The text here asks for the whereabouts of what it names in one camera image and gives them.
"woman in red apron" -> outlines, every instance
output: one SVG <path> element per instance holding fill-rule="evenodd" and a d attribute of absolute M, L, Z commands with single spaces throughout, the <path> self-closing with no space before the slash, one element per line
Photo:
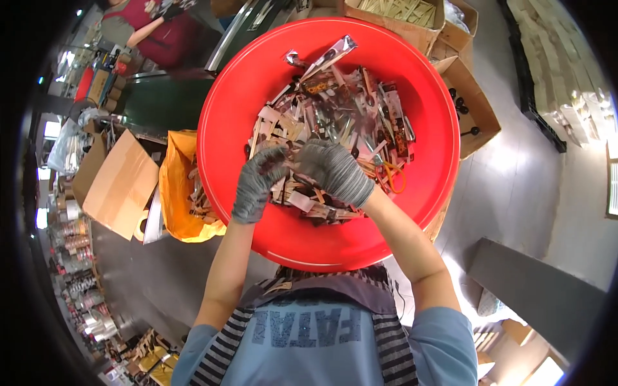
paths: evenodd
<path fill-rule="evenodd" d="M 381 263 L 334 274 L 280 267 L 240 297 L 255 223 L 289 174 L 284 151 L 262 150 L 242 167 L 172 386 L 476 385 L 472 327 L 440 254 L 341 145 L 307 141 L 299 171 L 376 224 L 412 284 L 412 328 L 399 321 L 398 285 Z"/>
<path fill-rule="evenodd" d="M 101 0 L 105 10 L 103 37 L 120 46 L 137 47 L 142 56 L 169 70 L 183 66 L 200 48 L 205 31 L 178 4 L 161 6 L 162 0 Z"/>

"concrete floor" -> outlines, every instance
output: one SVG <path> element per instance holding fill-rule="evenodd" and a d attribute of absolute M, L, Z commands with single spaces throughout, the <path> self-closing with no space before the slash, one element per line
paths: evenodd
<path fill-rule="evenodd" d="M 457 184 L 436 247 L 451 270 L 463 311 L 473 324 L 481 288 L 462 268 L 471 246 L 489 237 L 535 258 L 544 256 L 556 215 L 562 161 L 541 132 L 519 111 L 513 58 L 504 19 L 494 1 L 467 0 L 479 13 L 474 74 L 502 126 L 502 133 L 461 163 Z M 148 325 L 179 344 L 200 306 L 206 276 L 220 238 L 185 244 L 173 238 L 142 246 L 93 224 L 103 286 L 121 333 Z M 400 283 L 402 322 L 411 324 L 409 281 L 393 258 L 386 260 Z M 247 283 L 273 275 L 276 265 L 252 253 Z"/>

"bundle of chopsticks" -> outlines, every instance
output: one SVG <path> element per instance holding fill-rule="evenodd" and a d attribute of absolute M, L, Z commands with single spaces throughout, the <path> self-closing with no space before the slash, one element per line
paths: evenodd
<path fill-rule="evenodd" d="M 436 6 L 423 0 L 363 0 L 358 8 L 424 28 L 433 27 L 436 17 Z"/>
<path fill-rule="evenodd" d="M 219 216 L 215 213 L 213 206 L 210 204 L 210 200 L 204 192 L 204 185 L 201 184 L 200 172 L 197 167 L 197 158 L 193 157 L 192 169 L 187 178 L 193 181 L 193 193 L 187 198 L 191 203 L 191 209 L 189 214 L 201 219 L 206 224 L 210 225 L 219 219 Z"/>
<path fill-rule="evenodd" d="M 400 173 L 401 189 L 395 190 L 391 169 L 400 172 L 414 160 L 411 147 L 416 137 L 402 111 L 396 85 L 380 83 L 363 67 L 344 74 L 335 66 L 354 48 L 356 43 L 346 35 L 311 65 L 290 50 L 284 60 L 302 68 L 304 74 L 294 75 L 262 108 L 245 145 L 247 159 L 264 148 L 287 146 L 290 174 L 273 186 L 271 202 L 298 207 L 300 217 L 311 219 L 316 226 L 342 224 L 364 213 L 330 197 L 297 170 L 295 155 L 307 140 L 341 144 L 361 170 L 389 194 L 400 193 L 405 186 L 405 176 Z"/>

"gloved hand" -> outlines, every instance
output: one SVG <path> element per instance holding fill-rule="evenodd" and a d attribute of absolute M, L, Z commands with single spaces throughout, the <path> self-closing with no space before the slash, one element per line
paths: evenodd
<path fill-rule="evenodd" d="M 362 207 L 375 183 L 363 173 L 345 147 L 323 140 L 309 140 L 296 157 L 298 171 L 307 174 L 329 195 Z"/>
<path fill-rule="evenodd" d="M 282 165 L 286 159 L 286 149 L 285 146 L 264 149 L 242 167 L 232 209 L 234 220 L 241 224 L 260 221 L 270 189 L 290 171 Z"/>
<path fill-rule="evenodd" d="M 180 8 L 178 4 L 172 4 L 163 12 L 163 14 L 161 14 L 161 16 L 163 17 L 164 22 L 168 22 L 183 12 L 185 12 L 185 10 Z"/>

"orange plastic bag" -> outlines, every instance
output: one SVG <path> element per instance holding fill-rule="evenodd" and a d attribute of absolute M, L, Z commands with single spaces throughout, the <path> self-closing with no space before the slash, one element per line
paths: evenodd
<path fill-rule="evenodd" d="M 185 243 L 201 243 L 214 236 L 222 236 L 227 228 L 221 220 L 207 224 L 189 214 L 191 203 L 187 197 L 193 193 L 193 181 L 187 174 L 197 147 L 197 132 L 184 130 L 167 132 L 167 155 L 159 170 L 161 211 L 167 231 Z"/>

